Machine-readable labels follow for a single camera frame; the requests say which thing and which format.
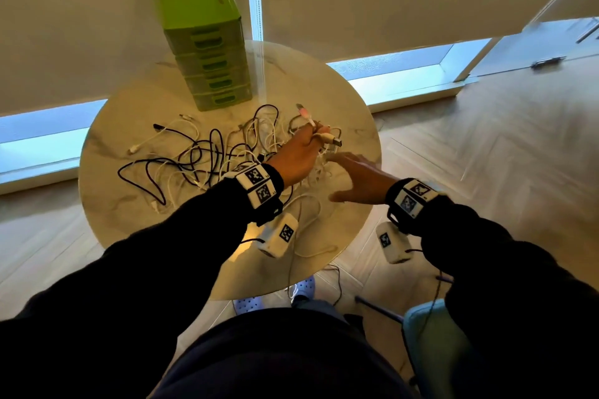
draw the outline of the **light wood floor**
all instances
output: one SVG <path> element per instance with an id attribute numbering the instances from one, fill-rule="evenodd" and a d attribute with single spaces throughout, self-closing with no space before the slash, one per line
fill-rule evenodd
<path id="1" fill-rule="evenodd" d="M 454 200 L 505 225 L 514 237 L 540 244 L 598 288 L 597 70 L 599 57 L 565 62 L 558 71 L 511 71 L 483 78 L 456 99 L 379 113 L 383 168 L 437 182 Z M 373 236 L 384 217 L 385 209 L 375 208 L 336 259 L 343 289 L 338 309 L 362 313 L 367 339 L 408 378 L 399 326 L 356 308 L 353 297 L 361 294 L 404 313 L 432 299 L 436 270 L 420 253 L 405 264 L 385 262 Z M 14 316 L 33 293 L 101 253 L 76 182 L 0 197 L 0 319 Z M 338 294 L 337 272 L 318 273 L 317 296 L 332 302 Z M 266 302 L 289 305 L 285 292 Z M 233 315 L 230 302 L 208 302 L 181 335 L 178 353 Z"/>

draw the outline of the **black sleeve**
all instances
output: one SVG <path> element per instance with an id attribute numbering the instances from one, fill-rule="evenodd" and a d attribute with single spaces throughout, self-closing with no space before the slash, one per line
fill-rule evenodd
<path id="1" fill-rule="evenodd" d="M 280 175 L 265 168 L 280 193 Z M 241 185 L 225 179 L 32 297 L 0 322 L 3 388 L 20 396 L 41 389 L 47 397 L 146 397 L 252 215 Z"/>
<path id="2" fill-rule="evenodd" d="M 401 180 L 387 194 L 391 203 Z M 586 389 L 597 371 L 599 294 L 547 251 L 440 195 L 400 229 L 422 237 L 435 267 L 454 277 L 446 306 L 472 345 L 513 389 Z"/>

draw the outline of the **shoe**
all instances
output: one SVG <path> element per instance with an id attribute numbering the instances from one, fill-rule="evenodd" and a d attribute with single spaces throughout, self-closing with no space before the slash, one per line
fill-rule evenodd
<path id="1" fill-rule="evenodd" d="M 241 315 L 264 309 L 264 304 L 262 297 L 244 298 L 243 300 L 233 300 L 233 309 L 235 309 L 235 314 Z"/>
<path id="2" fill-rule="evenodd" d="M 300 281 L 297 284 L 292 285 L 290 288 L 292 300 L 297 295 L 302 295 L 308 298 L 309 300 L 313 300 L 314 293 L 316 292 L 316 281 L 314 280 L 314 275 L 310 276 L 308 279 L 304 279 L 303 281 Z"/>

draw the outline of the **round table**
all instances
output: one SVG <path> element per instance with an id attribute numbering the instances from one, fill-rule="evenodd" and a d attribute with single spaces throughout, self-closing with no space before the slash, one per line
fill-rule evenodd
<path id="1" fill-rule="evenodd" d="M 79 168 L 81 202 L 103 247 L 163 221 L 174 211 L 172 206 L 156 211 L 150 205 L 152 199 L 119 179 L 117 170 L 134 159 L 147 158 L 151 152 L 173 156 L 189 145 L 182 137 L 165 133 L 144 144 L 138 153 L 127 153 L 132 145 L 155 134 L 153 123 L 165 125 L 179 114 L 192 115 L 199 121 L 202 138 L 207 138 L 212 128 L 220 129 L 223 135 L 236 129 L 262 104 L 277 106 L 281 117 L 289 120 L 297 115 L 295 104 L 301 103 L 314 119 L 343 130 L 344 151 L 362 153 L 380 163 L 380 142 L 373 118 L 362 98 L 335 70 L 302 52 L 274 43 L 247 41 L 246 54 L 254 95 L 251 101 L 198 111 L 170 56 L 106 102 L 87 133 Z M 177 128 L 185 130 L 183 124 Z M 295 251 L 302 256 L 317 255 L 299 257 L 288 250 L 276 259 L 251 248 L 250 243 L 241 244 L 222 265 L 211 299 L 255 297 L 281 290 L 321 270 L 355 238 L 371 206 L 329 202 L 327 196 L 332 191 L 349 189 L 351 181 L 337 164 L 328 163 L 326 167 L 329 176 L 309 189 L 322 203 L 320 217 L 295 242 Z M 143 169 L 142 164 L 137 164 L 124 174 L 149 187 Z M 200 193 L 189 184 L 181 186 L 180 192 L 179 203 Z M 316 212 L 315 201 L 302 200 L 303 212 Z M 202 231 L 211 228 L 201 227 L 201 220 L 197 227 L 189 229 L 197 231 L 197 249 L 218 249 L 202 245 Z M 246 237 L 257 234 L 258 228 L 250 224 Z M 177 243 L 177 234 L 173 234 L 173 243 Z"/>

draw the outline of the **light blue chair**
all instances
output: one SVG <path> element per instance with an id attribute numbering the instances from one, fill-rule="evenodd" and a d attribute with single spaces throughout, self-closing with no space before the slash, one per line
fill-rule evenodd
<path id="1" fill-rule="evenodd" d="M 488 398 L 496 395 L 490 387 L 484 360 L 453 322 L 444 300 L 437 300 L 432 310 L 432 302 L 414 306 L 405 316 L 363 297 L 355 297 L 355 301 L 402 325 L 404 343 L 415 373 L 409 384 L 417 385 L 424 398 Z"/>

